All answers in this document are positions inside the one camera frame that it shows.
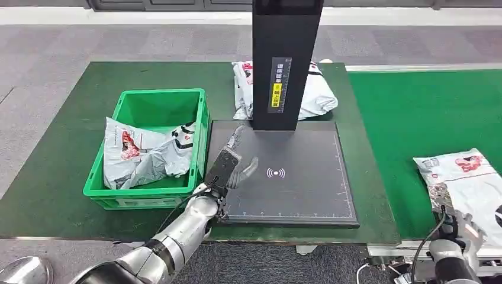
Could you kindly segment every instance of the gray carpet floor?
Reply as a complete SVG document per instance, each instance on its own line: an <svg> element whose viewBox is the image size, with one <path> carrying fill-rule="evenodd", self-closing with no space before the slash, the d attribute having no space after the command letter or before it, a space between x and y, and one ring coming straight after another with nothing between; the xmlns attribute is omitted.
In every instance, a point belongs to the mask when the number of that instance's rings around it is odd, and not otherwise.
<svg viewBox="0 0 502 284"><path fill-rule="evenodd" d="M241 25L0 26L0 196L64 103L87 64L106 61L251 59L251 27ZM348 65L502 62L502 27L320 27L313 60ZM0 240L0 267L39 255L56 284L131 248L96 241ZM202 246L178 283L355 283L354 246ZM386 283L366 269L362 283Z"/></svg>

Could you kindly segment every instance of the white plastic mailer bag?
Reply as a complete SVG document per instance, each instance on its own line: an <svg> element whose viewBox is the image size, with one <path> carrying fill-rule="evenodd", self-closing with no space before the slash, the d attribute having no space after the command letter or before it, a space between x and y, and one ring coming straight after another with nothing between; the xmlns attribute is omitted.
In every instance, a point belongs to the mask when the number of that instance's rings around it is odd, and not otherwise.
<svg viewBox="0 0 502 284"><path fill-rule="evenodd" d="M107 117L104 182L110 189L129 189L187 173L192 160L195 124L162 134Z"/></svg>
<svg viewBox="0 0 502 284"><path fill-rule="evenodd" d="M232 62L235 74L235 120L253 118L253 62ZM301 101L298 120L323 115L338 106L334 96L317 64L311 62L308 68L307 82Z"/></svg>
<svg viewBox="0 0 502 284"><path fill-rule="evenodd" d="M502 177L477 150L413 158L428 185L434 211L459 210L487 233L487 244L502 246Z"/></svg>

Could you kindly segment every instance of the black vertical pillar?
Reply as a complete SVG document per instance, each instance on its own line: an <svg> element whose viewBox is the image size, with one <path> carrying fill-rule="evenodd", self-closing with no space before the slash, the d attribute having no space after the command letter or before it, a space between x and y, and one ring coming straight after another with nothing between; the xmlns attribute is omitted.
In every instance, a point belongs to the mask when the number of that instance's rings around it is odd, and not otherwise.
<svg viewBox="0 0 502 284"><path fill-rule="evenodd" d="M253 0L253 129L295 130L323 0Z"/></svg>

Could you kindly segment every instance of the wireless charging symbol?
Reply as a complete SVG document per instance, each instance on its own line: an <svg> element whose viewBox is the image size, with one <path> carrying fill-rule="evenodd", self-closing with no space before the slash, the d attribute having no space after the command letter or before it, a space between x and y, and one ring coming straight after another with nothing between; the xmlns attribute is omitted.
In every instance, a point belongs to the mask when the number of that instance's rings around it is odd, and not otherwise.
<svg viewBox="0 0 502 284"><path fill-rule="evenodd" d="M286 176L286 171L281 168L280 170L272 170L271 168L267 169L267 177L272 178L274 176L280 176L284 178Z"/></svg>

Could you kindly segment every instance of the yellow label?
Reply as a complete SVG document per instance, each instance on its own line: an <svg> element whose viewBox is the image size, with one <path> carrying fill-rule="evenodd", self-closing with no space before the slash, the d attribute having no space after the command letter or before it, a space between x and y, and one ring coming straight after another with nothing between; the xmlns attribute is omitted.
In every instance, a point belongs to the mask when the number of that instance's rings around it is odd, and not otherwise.
<svg viewBox="0 0 502 284"><path fill-rule="evenodd" d="M271 107L278 108L279 100L281 99L282 83L274 83L272 87L272 102Z"/></svg>

